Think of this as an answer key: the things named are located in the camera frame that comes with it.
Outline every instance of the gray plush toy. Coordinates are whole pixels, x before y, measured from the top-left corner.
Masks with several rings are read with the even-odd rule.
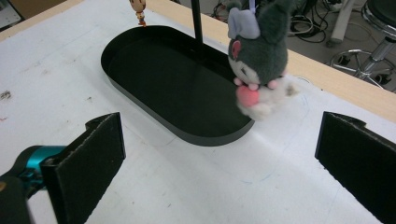
[[[241,10],[239,2],[227,6],[228,56],[239,86],[237,105],[252,119],[263,119],[283,98],[297,92],[285,77],[291,7],[292,0],[275,0],[256,18],[252,11]]]

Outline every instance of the vertical pole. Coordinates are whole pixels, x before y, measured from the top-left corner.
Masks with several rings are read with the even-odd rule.
[[[201,11],[199,0],[191,0],[192,18],[194,21],[195,42],[198,59],[204,59],[204,40],[202,36]]]

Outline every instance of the black oval tray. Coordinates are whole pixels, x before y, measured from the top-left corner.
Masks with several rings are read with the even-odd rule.
[[[119,91],[192,144],[228,144],[254,123],[236,107],[227,55],[171,27],[118,35],[106,46],[102,67]]]

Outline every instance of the plush toy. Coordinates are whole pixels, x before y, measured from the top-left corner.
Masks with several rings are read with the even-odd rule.
[[[286,75],[292,0],[275,0],[255,16],[241,10],[239,2],[228,4],[231,38],[228,59],[236,75],[237,105],[252,119],[264,119],[287,96],[297,93]]]
[[[129,0],[131,7],[136,12],[136,17],[139,20],[139,25],[146,26],[145,13],[143,10],[146,8],[146,0]]]

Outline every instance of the white tabletop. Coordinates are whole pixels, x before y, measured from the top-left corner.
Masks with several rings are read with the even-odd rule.
[[[145,14],[148,25],[193,35]],[[392,142],[395,123],[295,78],[300,94],[241,139],[186,143],[113,87],[101,67],[106,44],[136,25],[128,1],[85,0],[0,42],[0,93],[11,93],[0,100],[0,174],[27,147],[68,145],[88,120],[120,112],[127,158],[88,223],[378,223],[314,154],[323,111],[362,119]],[[46,191],[29,204],[36,223],[55,222]]]

